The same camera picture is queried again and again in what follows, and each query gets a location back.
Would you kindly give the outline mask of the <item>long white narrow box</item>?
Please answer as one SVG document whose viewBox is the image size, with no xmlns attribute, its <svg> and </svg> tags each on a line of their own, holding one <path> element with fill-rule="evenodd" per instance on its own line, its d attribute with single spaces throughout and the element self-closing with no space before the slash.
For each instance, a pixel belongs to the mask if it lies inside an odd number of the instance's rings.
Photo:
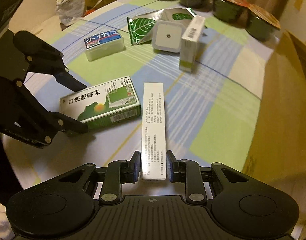
<svg viewBox="0 0 306 240">
<path fill-rule="evenodd" d="M 142 111 L 143 180 L 166 180 L 165 108 L 162 83 L 145 83 Z"/>
</svg>

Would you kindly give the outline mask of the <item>white square night light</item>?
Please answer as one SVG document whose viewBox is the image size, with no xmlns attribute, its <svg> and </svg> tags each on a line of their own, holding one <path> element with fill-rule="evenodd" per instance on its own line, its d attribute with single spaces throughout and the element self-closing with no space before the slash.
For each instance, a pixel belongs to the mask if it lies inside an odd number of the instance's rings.
<svg viewBox="0 0 306 240">
<path fill-rule="evenodd" d="M 179 53 L 181 50 L 181 37 L 185 27 L 181 23 L 157 21 L 153 27 L 152 46 L 154 49 Z"/>
</svg>

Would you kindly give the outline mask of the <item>blue dental floss box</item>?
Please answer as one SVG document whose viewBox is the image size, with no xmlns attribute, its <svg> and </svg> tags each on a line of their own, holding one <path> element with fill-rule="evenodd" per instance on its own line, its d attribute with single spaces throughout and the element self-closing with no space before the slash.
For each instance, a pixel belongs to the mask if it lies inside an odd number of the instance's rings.
<svg viewBox="0 0 306 240">
<path fill-rule="evenodd" d="M 88 61 L 124 50 L 124 38 L 116 30 L 111 29 L 83 39 L 85 55 Z"/>
</svg>

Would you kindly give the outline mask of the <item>green white spray box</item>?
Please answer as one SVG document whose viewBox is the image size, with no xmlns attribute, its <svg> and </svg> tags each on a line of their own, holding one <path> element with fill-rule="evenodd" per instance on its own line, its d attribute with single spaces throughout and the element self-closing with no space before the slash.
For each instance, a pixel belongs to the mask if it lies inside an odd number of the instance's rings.
<svg viewBox="0 0 306 240">
<path fill-rule="evenodd" d="M 60 112 L 93 130 L 138 117 L 142 111 L 131 77 L 124 76 L 61 98 Z"/>
</svg>

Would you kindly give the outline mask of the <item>orange-lid noodle bowl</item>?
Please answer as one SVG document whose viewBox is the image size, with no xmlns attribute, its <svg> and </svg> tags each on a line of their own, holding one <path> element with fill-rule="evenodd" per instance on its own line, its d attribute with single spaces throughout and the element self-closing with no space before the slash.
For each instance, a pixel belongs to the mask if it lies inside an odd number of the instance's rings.
<svg viewBox="0 0 306 240">
<path fill-rule="evenodd" d="M 280 31 L 280 22 L 262 7 L 249 4 L 246 31 L 257 40 L 268 41 L 275 31 Z"/>
</svg>

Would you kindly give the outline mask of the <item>orange handled screwdriver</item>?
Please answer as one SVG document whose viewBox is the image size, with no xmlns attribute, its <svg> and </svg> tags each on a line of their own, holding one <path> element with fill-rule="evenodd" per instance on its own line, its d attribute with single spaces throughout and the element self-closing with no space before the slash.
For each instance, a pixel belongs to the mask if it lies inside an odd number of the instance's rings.
<svg viewBox="0 0 306 240">
<path fill-rule="evenodd" d="M 104 1 L 104 0 L 99 0 L 91 9 L 87 9 L 87 10 L 85 11 L 85 13 L 83 14 L 82 17 L 85 17 L 85 16 L 89 15 L 90 13 L 96 11 L 96 7 L 97 7 L 98 5 L 100 5 L 100 3 L 103 2 L 103 1 Z"/>
</svg>

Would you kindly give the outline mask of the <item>red-lid noodle bowl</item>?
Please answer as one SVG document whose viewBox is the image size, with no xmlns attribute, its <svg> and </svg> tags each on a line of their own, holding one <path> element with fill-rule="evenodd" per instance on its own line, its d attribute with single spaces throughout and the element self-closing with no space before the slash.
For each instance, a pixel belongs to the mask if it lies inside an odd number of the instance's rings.
<svg viewBox="0 0 306 240">
<path fill-rule="evenodd" d="M 236 23 L 248 8 L 246 0 L 213 0 L 213 15 L 226 23 Z"/>
</svg>

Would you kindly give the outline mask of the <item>checked tablecloth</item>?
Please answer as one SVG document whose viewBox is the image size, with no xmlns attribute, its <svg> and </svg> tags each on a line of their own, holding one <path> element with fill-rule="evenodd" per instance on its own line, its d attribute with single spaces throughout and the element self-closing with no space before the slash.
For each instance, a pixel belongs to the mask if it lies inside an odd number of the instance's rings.
<svg viewBox="0 0 306 240">
<path fill-rule="evenodd" d="M 62 32 L 47 25 L 40 37 L 63 52 L 69 71 L 88 86 L 128 75 L 142 97 L 146 82 L 162 83 L 167 149 L 202 166 L 221 162 L 242 170 L 257 122 L 265 64 L 277 39 L 259 42 L 243 27 L 199 11 L 206 29 L 192 73 L 179 69 L 175 54 L 159 53 L 151 44 L 131 45 L 127 17 L 178 6 L 176 0 L 119 0 Z M 83 39 L 111 29 L 124 38 L 124 50 L 88 61 Z M 43 149 L 10 137 L 3 143 L 18 180 L 28 188 L 85 163 L 106 166 L 128 159 L 141 149 L 141 131 L 141 119 L 135 118 L 74 137 L 58 133 Z"/>
</svg>

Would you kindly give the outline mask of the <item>crumpled white plastic bag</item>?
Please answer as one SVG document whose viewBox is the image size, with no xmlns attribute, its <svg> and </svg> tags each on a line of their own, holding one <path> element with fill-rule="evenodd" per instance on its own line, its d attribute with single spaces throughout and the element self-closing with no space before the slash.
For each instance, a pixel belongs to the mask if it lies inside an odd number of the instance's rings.
<svg viewBox="0 0 306 240">
<path fill-rule="evenodd" d="M 61 24 L 70 26 L 82 18 L 85 11 L 85 0 L 57 0 L 55 13 Z"/>
</svg>

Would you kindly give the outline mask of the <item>white medicine box mecobalamin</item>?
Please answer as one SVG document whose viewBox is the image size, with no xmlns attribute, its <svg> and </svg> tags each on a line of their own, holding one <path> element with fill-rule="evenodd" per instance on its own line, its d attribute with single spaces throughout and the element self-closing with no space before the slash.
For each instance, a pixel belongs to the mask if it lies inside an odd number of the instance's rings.
<svg viewBox="0 0 306 240">
<path fill-rule="evenodd" d="M 199 39 L 205 29 L 205 18 L 195 16 L 181 37 L 181 50 L 179 69 L 185 72 L 192 72 L 195 62 Z"/>
</svg>

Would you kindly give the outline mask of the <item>silver green tea pouch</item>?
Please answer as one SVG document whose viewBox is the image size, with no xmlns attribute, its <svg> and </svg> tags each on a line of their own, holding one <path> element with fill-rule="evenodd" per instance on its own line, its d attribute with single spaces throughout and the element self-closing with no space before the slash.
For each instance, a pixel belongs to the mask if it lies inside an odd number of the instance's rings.
<svg viewBox="0 0 306 240">
<path fill-rule="evenodd" d="M 127 17 L 130 43 L 134 46 L 151 41 L 154 25 L 158 21 L 179 23 L 186 28 L 195 16 L 197 13 L 192 8 L 171 8 Z"/>
</svg>

